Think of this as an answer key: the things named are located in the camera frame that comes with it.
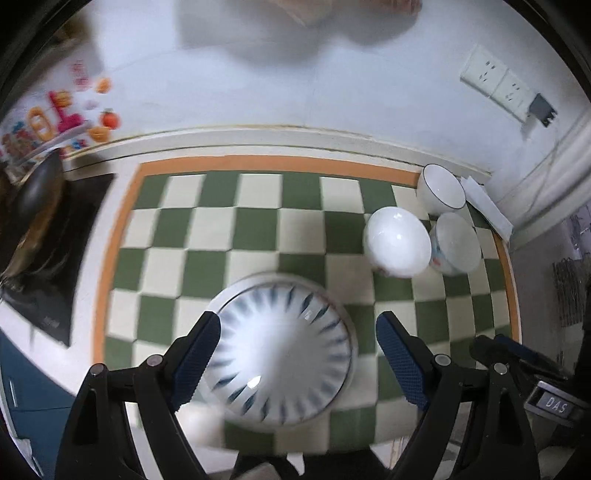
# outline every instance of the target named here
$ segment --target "wall molding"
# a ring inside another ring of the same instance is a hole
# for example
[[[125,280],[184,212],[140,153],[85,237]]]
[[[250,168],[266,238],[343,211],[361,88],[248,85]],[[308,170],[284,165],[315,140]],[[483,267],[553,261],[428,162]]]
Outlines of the wall molding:
[[[330,129],[311,129],[288,125],[193,128],[142,135],[84,150],[64,160],[64,169],[70,171],[102,161],[159,151],[255,145],[338,151],[400,161],[418,166],[437,163],[455,175],[472,176],[479,183],[485,183],[491,177],[489,172],[461,161],[392,142],[376,140],[369,136]]]

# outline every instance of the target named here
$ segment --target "blue cabinet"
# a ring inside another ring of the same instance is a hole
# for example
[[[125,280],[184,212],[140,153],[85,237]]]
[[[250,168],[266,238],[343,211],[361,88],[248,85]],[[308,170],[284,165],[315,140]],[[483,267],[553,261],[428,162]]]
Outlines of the blue cabinet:
[[[46,480],[54,478],[57,452],[60,449],[61,436],[69,414],[69,408],[11,413],[12,423],[19,438],[31,441],[33,456]]]
[[[70,408],[74,397],[33,365],[0,333],[0,369],[10,410]]]
[[[12,423],[29,439],[43,478],[53,480],[74,396],[45,376],[0,330],[0,369]]]

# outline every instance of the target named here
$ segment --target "orange border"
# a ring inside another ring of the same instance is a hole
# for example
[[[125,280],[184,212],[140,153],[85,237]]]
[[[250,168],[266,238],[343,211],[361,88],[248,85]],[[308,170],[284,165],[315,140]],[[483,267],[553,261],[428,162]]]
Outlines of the orange border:
[[[509,255],[503,244],[503,240],[496,233],[492,232],[495,239],[496,251],[499,252],[499,260],[503,268],[503,275],[505,276],[505,291],[507,292],[507,303],[509,304],[509,325],[511,325],[511,338],[521,342],[521,335],[519,335],[519,314],[517,304],[517,293],[515,292],[515,285],[513,284],[513,276],[511,275],[511,266],[509,264]]]
[[[184,157],[168,158],[149,163],[142,163],[137,171],[124,201],[119,208],[119,213],[115,225],[111,232],[111,240],[107,247],[105,260],[103,262],[102,275],[99,280],[97,293],[95,328],[93,341],[93,360],[94,363],[104,360],[105,348],[105,327],[107,317],[107,307],[109,299],[109,290],[115,275],[115,266],[119,246],[123,239],[125,226],[127,225],[129,213],[131,212],[135,201],[139,195],[139,190],[144,182],[144,177],[158,174],[174,174],[186,172],[214,171],[214,170],[258,170],[258,171],[299,171],[309,173],[320,173],[327,175],[340,175],[346,177],[357,177],[362,179],[375,179],[389,181],[409,187],[416,187],[419,174],[412,171],[399,170],[391,167],[380,167],[376,165],[367,165],[342,160],[328,160],[325,158],[309,157],[286,157],[277,155],[228,155],[225,157]],[[511,318],[511,331],[519,332],[517,325],[517,300],[512,287],[511,271],[509,269],[508,258],[502,243],[497,242],[495,236],[499,258],[503,265],[505,273],[505,282],[508,286],[507,299],[509,301],[509,313]]]

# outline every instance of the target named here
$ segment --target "power adapter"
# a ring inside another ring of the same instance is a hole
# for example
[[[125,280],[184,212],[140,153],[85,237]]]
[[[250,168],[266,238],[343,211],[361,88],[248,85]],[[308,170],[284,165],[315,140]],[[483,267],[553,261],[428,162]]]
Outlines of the power adapter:
[[[536,117],[542,125],[548,127],[552,121],[556,118],[556,110],[550,105],[542,94],[538,93],[534,101],[530,105],[530,113]]]

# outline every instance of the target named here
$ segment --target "screw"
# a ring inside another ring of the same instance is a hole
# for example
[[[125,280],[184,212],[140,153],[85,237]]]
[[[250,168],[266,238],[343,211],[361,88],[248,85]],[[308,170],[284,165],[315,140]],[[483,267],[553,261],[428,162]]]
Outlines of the screw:
[[[494,368],[499,375],[505,375],[508,372],[506,365],[503,364],[495,364]]]
[[[150,367],[155,367],[156,365],[159,365],[162,363],[162,355],[150,355],[148,357],[148,359],[146,360],[146,363]]]
[[[90,367],[90,374],[93,377],[96,377],[98,374],[102,373],[104,369],[104,364],[94,364],[92,367]]]
[[[452,359],[450,359],[447,355],[440,353],[439,355],[435,356],[435,363],[441,367],[447,367],[448,365],[451,365]]]

